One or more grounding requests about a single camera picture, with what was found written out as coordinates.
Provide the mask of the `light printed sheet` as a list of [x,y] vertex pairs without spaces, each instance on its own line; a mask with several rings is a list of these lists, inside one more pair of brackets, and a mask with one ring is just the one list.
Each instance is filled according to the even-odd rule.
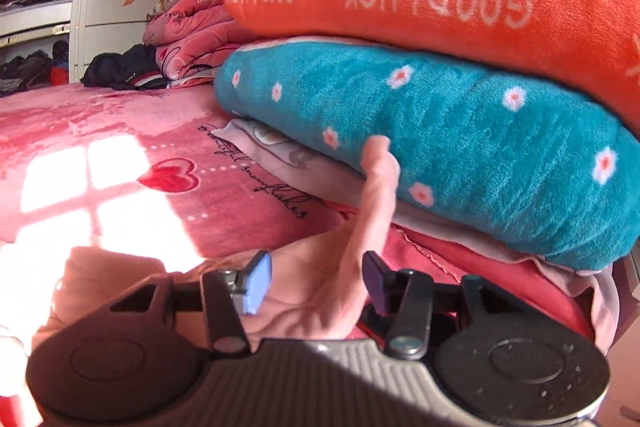
[[[210,134],[241,165],[262,167],[333,209],[350,213],[359,205],[363,179],[357,171],[265,124],[233,119]],[[406,202],[398,202],[383,258],[393,268],[422,268],[439,282],[458,283],[463,275],[480,272],[555,320],[593,337],[602,351],[613,344],[620,298],[610,268],[575,272],[552,265]]]

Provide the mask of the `teal flower pillow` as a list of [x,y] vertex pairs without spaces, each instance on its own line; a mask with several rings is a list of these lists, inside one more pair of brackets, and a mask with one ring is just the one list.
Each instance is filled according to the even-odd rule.
[[538,77],[337,38],[259,41],[218,69],[232,115],[358,167],[390,140],[398,196],[514,251],[598,271],[639,236],[639,143],[607,109]]

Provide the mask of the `peach quilted garment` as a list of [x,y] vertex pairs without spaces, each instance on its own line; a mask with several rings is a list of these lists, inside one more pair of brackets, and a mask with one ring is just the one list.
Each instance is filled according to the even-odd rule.
[[[250,343],[264,338],[344,339],[356,327],[368,292],[362,278],[365,253],[382,253],[395,213],[400,167],[390,139],[367,139],[366,174],[356,217],[337,229],[299,239],[271,254],[272,282],[254,315],[241,321]],[[55,289],[48,321],[32,345],[105,305],[126,289],[166,269],[160,260],[75,247]]]

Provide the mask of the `black jacket on bed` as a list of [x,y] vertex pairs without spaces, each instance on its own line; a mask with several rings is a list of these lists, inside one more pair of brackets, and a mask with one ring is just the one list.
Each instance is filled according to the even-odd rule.
[[136,44],[122,54],[97,55],[80,82],[86,88],[140,91],[165,89],[169,80],[156,64],[154,46]]

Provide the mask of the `dark clothes lower shelf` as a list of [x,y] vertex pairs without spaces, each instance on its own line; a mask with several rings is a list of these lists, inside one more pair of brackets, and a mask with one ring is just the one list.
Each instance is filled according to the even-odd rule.
[[53,43],[50,54],[37,50],[29,56],[17,56],[0,68],[0,95],[6,96],[70,83],[68,43]]

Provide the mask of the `folded pink blanket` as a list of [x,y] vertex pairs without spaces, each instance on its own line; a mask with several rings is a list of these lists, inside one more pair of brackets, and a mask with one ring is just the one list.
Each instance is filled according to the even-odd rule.
[[180,0],[146,24],[143,43],[169,80],[222,65],[240,46],[257,39],[229,13],[224,0]]

